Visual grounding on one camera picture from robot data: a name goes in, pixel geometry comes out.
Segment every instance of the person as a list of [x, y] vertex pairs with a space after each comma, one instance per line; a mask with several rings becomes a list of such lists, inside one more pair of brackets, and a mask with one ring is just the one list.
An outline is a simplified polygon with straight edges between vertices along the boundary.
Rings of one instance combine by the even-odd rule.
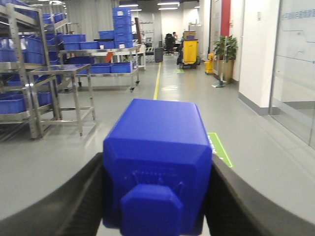
[[173, 37], [175, 38], [176, 41], [178, 40], [178, 36], [177, 36], [176, 32], [173, 32]]

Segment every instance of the office chair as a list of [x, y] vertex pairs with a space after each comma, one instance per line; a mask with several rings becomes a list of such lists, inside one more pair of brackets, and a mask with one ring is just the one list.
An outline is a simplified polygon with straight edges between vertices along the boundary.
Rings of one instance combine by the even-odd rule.
[[175, 38], [171, 33], [165, 36], [165, 54], [174, 53]]

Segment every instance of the gray trash can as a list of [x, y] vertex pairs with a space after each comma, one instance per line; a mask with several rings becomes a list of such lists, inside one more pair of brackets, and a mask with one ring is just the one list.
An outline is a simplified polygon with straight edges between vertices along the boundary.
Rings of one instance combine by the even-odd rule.
[[155, 62], [163, 61], [163, 48], [154, 48], [154, 59]]

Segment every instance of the epoxy floor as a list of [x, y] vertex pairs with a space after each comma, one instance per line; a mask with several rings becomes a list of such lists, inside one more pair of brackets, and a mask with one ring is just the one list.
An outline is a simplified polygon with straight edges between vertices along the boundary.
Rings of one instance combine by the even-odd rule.
[[[269, 116], [260, 117], [238, 99], [236, 85], [213, 88], [216, 79], [198, 69], [177, 71], [175, 56], [165, 56], [158, 99], [195, 102], [208, 132], [220, 137], [233, 170], [263, 195], [315, 223], [315, 151]], [[152, 99], [158, 63], [140, 72], [140, 84], [129, 92], [130, 79], [93, 78], [96, 123], [91, 117], [79, 137], [75, 126], [49, 128], [31, 140], [27, 127], [0, 143], [0, 220], [42, 199], [66, 182], [97, 152], [121, 113], [134, 98]], [[88, 105], [87, 92], [79, 93]], [[62, 105], [72, 94], [61, 94]], [[73, 118], [74, 113], [65, 113]], [[205, 227], [204, 236], [209, 235]], [[101, 227], [98, 235], [120, 235]]]

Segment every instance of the plant pot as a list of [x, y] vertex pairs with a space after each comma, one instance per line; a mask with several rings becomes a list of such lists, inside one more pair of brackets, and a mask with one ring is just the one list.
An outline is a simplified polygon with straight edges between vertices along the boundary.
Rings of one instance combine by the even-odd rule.
[[224, 60], [215, 60], [213, 63], [213, 69], [216, 75], [219, 77], [221, 76], [221, 72], [223, 71], [224, 67], [224, 80], [226, 81], [227, 84], [230, 84], [232, 81], [232, 76], [233, 76], [233, 65], [234, 65], [234, 60], [229, 60], [225, 65], [224, 65]]

